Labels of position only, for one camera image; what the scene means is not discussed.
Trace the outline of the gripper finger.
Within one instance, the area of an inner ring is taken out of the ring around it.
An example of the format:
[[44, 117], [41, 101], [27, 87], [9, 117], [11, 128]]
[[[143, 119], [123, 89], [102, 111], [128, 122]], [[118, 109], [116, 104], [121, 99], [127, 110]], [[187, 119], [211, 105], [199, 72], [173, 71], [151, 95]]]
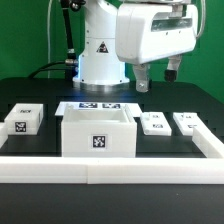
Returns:
[[168, 58], [167, 69], [164, 72], [164, 79], [167, 82], [174, 82], [177, 79], [181, 61], [181, 55], [175, 55]]
[[145, 93], [149, 90], [149, 69], [148, 64], [139, 64], [133, 66], [133, 72], [136, 79], [136, 90]]

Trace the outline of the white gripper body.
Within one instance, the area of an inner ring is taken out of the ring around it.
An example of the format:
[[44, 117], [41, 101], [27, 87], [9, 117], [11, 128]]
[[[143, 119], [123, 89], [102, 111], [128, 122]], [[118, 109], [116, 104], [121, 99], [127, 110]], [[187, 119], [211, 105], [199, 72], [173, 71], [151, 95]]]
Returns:
[[194, 5], [186, 5], [176, 15], [168, 4], [124, 3], [117, 14], [116, 54], [121, 61], [137, 65], [192, 51], [197, 19]]

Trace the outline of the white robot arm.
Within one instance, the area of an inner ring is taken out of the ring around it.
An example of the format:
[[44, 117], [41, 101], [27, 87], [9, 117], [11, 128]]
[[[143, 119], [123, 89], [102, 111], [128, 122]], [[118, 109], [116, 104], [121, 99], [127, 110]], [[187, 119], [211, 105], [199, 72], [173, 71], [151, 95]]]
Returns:
[[136, 90], [149, 88], [150, 63], [166, 58], [164, 78], [177, 78], [182, 55], [195, 48], [198, 9], [192, 0], [87, 0], [85, 48], [73, 84], [108, 91], [129, 83], [125, 66], [133, 66]]

